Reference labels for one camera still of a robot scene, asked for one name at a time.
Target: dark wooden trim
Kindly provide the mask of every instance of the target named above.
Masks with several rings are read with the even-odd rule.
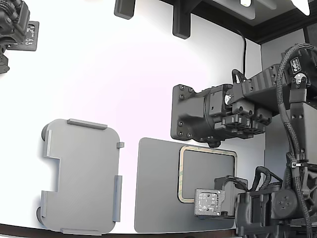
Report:
[[[60,232],[52,232],[49,230],[16,227],[0,224],[0,236],[14,236],[24,238],[92,238],[92,236],[79,236],[79,235],[65,235]],[[224,230],[214,232],[199,232],[199,233],[175,233],[175,234],[159,234],[159,235],[146,235],[146,234],[107,234],[102,235],[106,238],[231,238],[235,236],[235,230]]]
[[[317,22],[317,1],[310,2],[311,14],[305,16],[298,9],[290,10],[254,27],[255,42],[263,44]]]
[[[135,0],[116,0],[116,9],[120,6],[121,11],[124,12],[123,16],[129,19],[133,16],[134,4],[126,4],[126,7],[122,4],[126,2],[132,2]],[[176,0],[160,0],[175,7],[174,9],[174,22],[173,22],[173,34],[175,36],[186,39],[190,36],[190,15],[189,12],[185,12],[183,17],[175,19],[177,15],[176,8],[178,8],[177,3],[180,1]],[[217,8],[216,6],[210,5],[205,1],[195,0],[195,4],[190,5],[189,9],[194,9],[191,13],[213,22],[221,27],[224,27],[232,32],[237,33],[239,30],[247,39],[254,41],[258,44],[263,44],[265,42],[274,40],[278,37],[284,36],[288,33],[294,32],[296,30],[305,28],[309,25],[317,23],[317,0],[310,2],[311,14],[310,16],[305,16],[298,9],[290,10],[279,16],[276,16],[270,20],[267,20],[259,25],[251,26],[248,23],[236,18],[235,16]]]

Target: gray plastic tray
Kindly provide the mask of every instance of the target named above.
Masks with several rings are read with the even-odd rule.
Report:
[[[194,203],[182,203],[178,199],[179,155],[183,146],[188,144],[141,139],[134,222],[137,232],[176,233],[233,227],[233,220],[200,220],[194,216]],[[183,197],[194,198],[196,188],[213,189],[215,178],[235,175],[233,153],[222,155],[186,151]]]
[[[38,220],[52,231],[101,235],[120,221],[120,142],[106,125],[57,119],[42,131],[44,157],[59,160],[56,192],[42,191]]]

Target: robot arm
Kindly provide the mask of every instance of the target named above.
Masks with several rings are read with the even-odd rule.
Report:
[[[10,70],[8,58],[3,54],[7,48],[11,45],[24,44],[19,49],[26,50],[29,43],[26,44],[24,41],[28,33],[29,19],[30,11],[24,1],[0,0],[0,74]]]
[[[194,139],[218,147],[226,139],[248,139],[264,133],[272,117],[281,115],[290,142],[284,180],[270,183],[271,175],[264,168],[269,178],[265,179],[265,186],[237,195],[235,219],[240,236],[286,238],[294,224],[306,225],[307,237],[313,235],[317,158],[310,153],[308,136],[317,131],[308,124],[317,118],[317,61],[312,52],[317,50],[309,44],[294,46],[283,55],[281,64],[272,65],[250,79],[233,70],[232,84],[200,93],[184,85],[173,88],[174,139]]]

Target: gray mat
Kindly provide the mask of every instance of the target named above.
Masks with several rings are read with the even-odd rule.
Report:
[[[233,220],[200,220],[193,203],[177,198],[179,151],[187,144],[143,138],[139,145],[135,230],[174,233],[230,229]],[[234,157],[186,151],[183,195],[194,198],[195,188],[213,189],[213,180],[234,175]]]

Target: black mounting bracket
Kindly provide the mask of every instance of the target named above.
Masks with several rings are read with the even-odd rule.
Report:
[[[173,10],[173,35],[190,37],[191,12],[202,0],[176,0]]]
[[[114,15],[131,19],[134,15],[135,0],[115,0]]]
[[[173,35],[182,39],[190,37],[191,13],[202,0],[176,0],[173,4]],[[131,19],[134,15],[135,0],[116,0],[114,15]]]

